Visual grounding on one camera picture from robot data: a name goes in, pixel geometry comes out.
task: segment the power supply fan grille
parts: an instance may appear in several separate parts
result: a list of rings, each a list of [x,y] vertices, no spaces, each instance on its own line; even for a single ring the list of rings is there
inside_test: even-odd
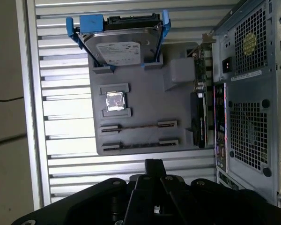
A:
[[[234,103],[230,111],[231,148],[236,159],[261,171],[267,164],[267,118],[259,103]]]
[[[236,28],[235,52],[237,73],[241,74],[266,63],[266,12],[259,9]]]

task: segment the blue drive bracket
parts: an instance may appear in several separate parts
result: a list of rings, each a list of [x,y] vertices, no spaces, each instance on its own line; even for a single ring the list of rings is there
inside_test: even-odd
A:
[[[80,16],[80,27],[74,27],[74,20],[71,17],[66,18],[66,26],[67,26],[67,34],[68,36],[78,44],[80,49],[84,49],[94,60],[96,67],[110,66],[111,70],[114,71],[115,66],[113,65],[102,65],[98,62],[98,60],[93,56],[93,54],[89,51],[89,49],[85,46],[85,44],[79,38],[79,34],[89,34],[96,32],[104,32],[104,18],[103,15],[81,15]],[[157,45],[157,51],[155,56],[155,61],[157,62],[159,59],[161,45],[164,42],[164,38],[167,36],[171,27],[169,12],[167,10],[163,10],[163,27],[162,27],[162,35]]]
[[[92,21],[95,21],[94,28],[91,28]],[[103,31],[103,23],[104,18],[103,15],[81,15],[80,16],[80,30],[76,30],[74,28],[74,20],[71,17],[66,18],[66,28],[67,28],[67,35],[78,44],[80,49],[84,49],[94,60],[96,66],[100,67],[101,65],[98,60],[93,56],[93,54],[87,49],[84,43],[78,37],[79,33],[90,33],[90,32],[102,32]]]
[[[162,36],[161,36],[158,46],[157,46],[156,58],[155,58],[156,62],[159,59],[161,45],[163,44],[165,37],[167,36],[168,32],[170,31],[170,27],[171,27],[171,23],[170,23],[169,12],[167,10],[163,10],[163,30],[162,30]]]

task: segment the aluminum profile frame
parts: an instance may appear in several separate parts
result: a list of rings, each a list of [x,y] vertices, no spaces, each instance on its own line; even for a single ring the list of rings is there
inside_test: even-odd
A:
[[[66,37],[66,16],[72,16],[78,25],[77,15],[84,13],[131,16],[168,8],[173,29],[165,43],[200,43],[201,34],[211,30],[236,2],[16,1],[35,210],[110,176],[125,179],[142,173],[139,165],[144,157],[163,158],[172,174],[180,174],[189,182],[198,177],[215,180],[211,149],[122,159],[97,156],[91,130],[87,54]]]

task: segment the power supply label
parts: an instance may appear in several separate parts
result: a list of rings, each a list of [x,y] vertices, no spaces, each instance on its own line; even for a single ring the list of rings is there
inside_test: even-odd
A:
[[[96,45],[107,64],[127,66],[141,63],[141,45],[136,42],[99,43]]]
[[[250,77],[259,76],[261,74],[262,74],[261,70],[258,70],[258,71],[252,72],[252,73],[247,73],[247,74],[242,74],[239,76],[232,77],[231,81],[239,81],[239,80],[247,79]]]

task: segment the yellow sticker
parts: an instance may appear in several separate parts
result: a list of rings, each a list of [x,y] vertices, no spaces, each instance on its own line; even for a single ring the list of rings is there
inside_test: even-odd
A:
[[[249,56],[255,50],[257,39],[254,33],[248,33],[244,38],[244,55]]]

